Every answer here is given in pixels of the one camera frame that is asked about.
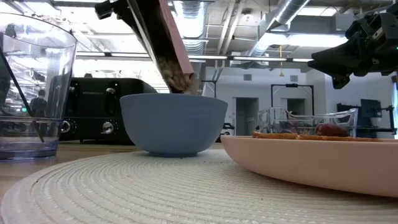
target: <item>blue bowl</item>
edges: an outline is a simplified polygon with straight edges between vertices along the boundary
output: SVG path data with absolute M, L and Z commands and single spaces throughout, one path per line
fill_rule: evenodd
M 190 157 L 215 143 L 228 104 L 205 96 L 144 93 L 120 99 L 132 142 L 152 156 Z

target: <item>pink plate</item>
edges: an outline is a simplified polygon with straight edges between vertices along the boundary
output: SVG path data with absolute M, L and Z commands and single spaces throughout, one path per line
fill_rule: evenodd
M 398 197 L 398 142 L 221 136 L 228 155 L 258 174 L 298 184 Z

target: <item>round placemat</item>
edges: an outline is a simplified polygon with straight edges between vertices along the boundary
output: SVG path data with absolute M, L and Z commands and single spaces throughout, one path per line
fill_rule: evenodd
M 4 196 L 9 223 L 398 223 L 398 200 L 264 177 L 224 150 L 192 158 L 145 152 L 37 172 Z

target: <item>glass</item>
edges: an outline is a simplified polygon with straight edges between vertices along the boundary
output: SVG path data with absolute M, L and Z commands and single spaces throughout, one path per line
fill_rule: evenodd
M 319 124 L 337 124 L 345 128 L 351 137 L 356 136 L 358 109 L 319 114 L 315 116 L 292 115 L 283 108 L 268 108 L 259 112 L 259 133 L 297 133 L 315 134 Z
M 0 161 L 55 156 L 77 40 L 0 13 Z

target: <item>wooden table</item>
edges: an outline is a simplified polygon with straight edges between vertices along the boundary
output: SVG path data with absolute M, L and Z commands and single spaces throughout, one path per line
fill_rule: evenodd
M 215 144 L 211 148 L 223 149 L 223 146 L 221 144 Z M 86 157 L 134 151 L 140 150 L 136 146 L 109 146 L 63 142 L 58 147 L 57 156 L 54 159 L 34 162 L 0 162 L 0 201 L 7 190 L 16 182 L 46 167 Z

